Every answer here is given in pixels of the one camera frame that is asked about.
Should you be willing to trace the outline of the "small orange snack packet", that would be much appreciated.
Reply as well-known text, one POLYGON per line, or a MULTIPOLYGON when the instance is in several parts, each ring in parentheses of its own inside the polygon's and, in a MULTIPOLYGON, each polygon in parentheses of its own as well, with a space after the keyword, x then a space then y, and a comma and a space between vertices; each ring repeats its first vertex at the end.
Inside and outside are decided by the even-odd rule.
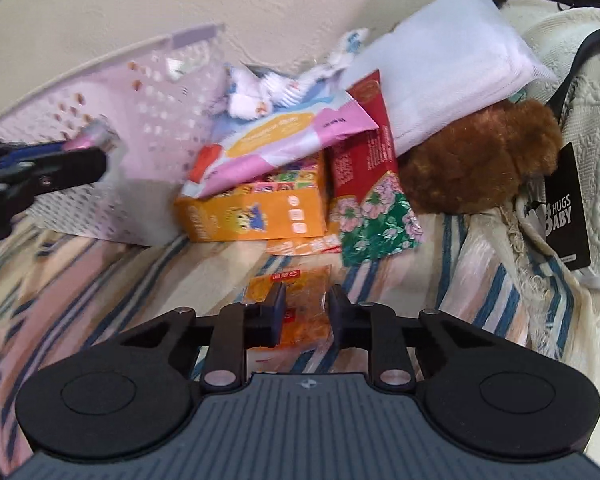
POLYGON ((299 266, 255 276, 245 292, 246 304, 265 300, 271 288, 286 288, 286 309, 278 348, 315 347, 330 334, 326 295, 332 284, 331 266, 299 266))

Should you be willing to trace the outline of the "white blue crumpled wrapper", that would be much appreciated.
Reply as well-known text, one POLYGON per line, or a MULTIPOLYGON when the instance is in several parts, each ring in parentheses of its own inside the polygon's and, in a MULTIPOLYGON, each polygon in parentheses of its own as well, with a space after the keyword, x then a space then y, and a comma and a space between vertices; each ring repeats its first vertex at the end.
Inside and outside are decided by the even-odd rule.
POLYGON ((328 96, 340 74, 354 61, 370 31, 352 29, 338 40, 323 62, 298 75, 270 68, 230 66, 227 71, 225 110, 231 118, 256 120, 274 110, 291 108, 328 96))

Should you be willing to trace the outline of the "red floral packet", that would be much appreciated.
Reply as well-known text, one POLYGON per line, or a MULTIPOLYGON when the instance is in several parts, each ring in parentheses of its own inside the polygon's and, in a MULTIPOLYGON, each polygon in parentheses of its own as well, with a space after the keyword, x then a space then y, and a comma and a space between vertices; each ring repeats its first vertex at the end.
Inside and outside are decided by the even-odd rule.
POLYGON ((358 266, 417 247, 422 227, 403 191, 378 70, 348 90, 377 127, 332 147, 332 204, 341 258, 358 266))

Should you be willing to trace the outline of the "pink orange snack bag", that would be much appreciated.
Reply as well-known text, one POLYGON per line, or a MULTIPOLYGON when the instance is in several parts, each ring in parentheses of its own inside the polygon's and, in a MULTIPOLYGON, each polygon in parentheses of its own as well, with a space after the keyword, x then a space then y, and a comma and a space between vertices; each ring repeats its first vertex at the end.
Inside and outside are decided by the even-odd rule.
POLYGON ((223 139, 204 145, 182 187, 182 194, 204 198, 269 174, 324 148, 377 128, 349 93, 284 108, 238 125, 223 139))

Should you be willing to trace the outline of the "red white flat sachet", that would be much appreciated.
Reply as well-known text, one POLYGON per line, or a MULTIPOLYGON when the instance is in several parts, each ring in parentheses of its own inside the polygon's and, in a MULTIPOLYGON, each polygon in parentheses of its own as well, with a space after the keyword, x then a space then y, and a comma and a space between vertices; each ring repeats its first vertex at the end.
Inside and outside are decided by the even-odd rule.
POLYGON ((326 234, 319 237, 269 240, 265 250, 270 255, 283 257, 338 254, 341 252, 341 243, 337 234, 326 234))

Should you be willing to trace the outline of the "white wet wipes pack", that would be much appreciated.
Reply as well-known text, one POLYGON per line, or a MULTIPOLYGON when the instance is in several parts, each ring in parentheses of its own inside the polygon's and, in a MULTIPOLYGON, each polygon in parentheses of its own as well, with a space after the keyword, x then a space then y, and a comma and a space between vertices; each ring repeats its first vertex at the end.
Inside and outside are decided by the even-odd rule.
POLYGON ((340 87, 373 72, 399 155, 532 81, 556 80, 493 0, 434 0, 365 47, 340 87))

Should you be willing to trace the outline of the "striped blanket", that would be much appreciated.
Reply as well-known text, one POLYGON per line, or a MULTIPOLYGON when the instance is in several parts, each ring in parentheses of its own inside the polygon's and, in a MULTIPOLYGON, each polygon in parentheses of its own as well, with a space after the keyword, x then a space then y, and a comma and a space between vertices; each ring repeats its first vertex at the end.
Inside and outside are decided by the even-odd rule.
POLYGON ((425 214, 424 242, 389 258, 344 266, 340 255, 273 256, 259 242, 163 247, 92 240, 38 228, 29 219, 0 242, 0 474, 29 456, 15 398, 40 368, 189 306, 219 311, 258 275, 329 268, 359 302, 411 316, 449 312, 551 358, 568 360, 590 294, 503 206, 474 216, 425 214))

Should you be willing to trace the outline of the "brown plush toy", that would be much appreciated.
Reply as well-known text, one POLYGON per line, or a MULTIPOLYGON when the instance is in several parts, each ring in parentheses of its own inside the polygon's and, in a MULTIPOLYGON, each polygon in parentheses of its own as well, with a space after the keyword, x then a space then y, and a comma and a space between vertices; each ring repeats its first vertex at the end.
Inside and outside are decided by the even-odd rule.
POLYGON ((478 214, 552 174, 561 148, 562 132, 547 106, 501 101, 399 156, 399 179, 419 214, 478 214))

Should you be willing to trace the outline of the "orange cartoon box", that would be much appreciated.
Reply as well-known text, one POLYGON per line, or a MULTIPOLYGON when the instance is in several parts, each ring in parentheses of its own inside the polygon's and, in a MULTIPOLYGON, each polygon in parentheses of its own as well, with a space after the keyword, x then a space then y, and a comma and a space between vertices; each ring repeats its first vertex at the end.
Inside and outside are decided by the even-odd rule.
POLYGON ((324 155, 201 200, 182 193, 174 200, 174 212, 194 242, 321 236, 328 217, 324 155))

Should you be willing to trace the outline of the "small pink packet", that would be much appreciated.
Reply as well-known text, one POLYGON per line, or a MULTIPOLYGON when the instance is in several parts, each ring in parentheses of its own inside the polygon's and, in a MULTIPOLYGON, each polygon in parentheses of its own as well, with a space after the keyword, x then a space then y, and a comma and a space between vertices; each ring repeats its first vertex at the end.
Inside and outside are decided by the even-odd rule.
POLYGON ((115 150, 120 144, 120 138, 105 119, 93 119, 84 126, 75 138, 62 144, 64 151, 99 148, 105 153, 115 150))

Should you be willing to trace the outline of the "white perforated plastic basket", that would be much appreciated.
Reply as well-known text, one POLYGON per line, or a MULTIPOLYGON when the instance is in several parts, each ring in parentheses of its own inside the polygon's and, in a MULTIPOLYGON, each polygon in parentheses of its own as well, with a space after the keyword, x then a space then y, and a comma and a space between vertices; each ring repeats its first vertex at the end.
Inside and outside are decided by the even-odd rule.
POLYGON ((160 246, 180 229, 174 198, 212 130, 224 92, 222 26, 159 36, 83 65, 0 114, 0 140, 69 141, 102 118, 120 138, 97 182, 45 194, 28 214, 42 229, 160 246))

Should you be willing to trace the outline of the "cream textured cushion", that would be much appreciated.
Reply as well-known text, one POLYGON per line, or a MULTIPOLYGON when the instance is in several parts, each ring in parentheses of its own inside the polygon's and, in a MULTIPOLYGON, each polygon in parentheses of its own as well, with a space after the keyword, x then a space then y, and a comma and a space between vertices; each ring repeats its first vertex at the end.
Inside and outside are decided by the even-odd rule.
POLYGON ((228 57, 292 72, 350 29, 381 35, 434 0, 2 0, 0 113, 69 70, 199 24, 228 57))

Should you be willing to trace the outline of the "black white hang tag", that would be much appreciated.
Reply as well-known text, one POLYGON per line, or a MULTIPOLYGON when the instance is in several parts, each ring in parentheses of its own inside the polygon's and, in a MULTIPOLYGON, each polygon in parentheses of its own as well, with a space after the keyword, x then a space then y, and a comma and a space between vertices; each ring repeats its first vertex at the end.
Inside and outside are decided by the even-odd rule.
POLYGON ((530 180, 527 188, 528 209, 539 215, 540 234, 548 246, 569 270, 587 268, 591 264, 588 226, 571 142, 559 151, 555 171, 530 180))

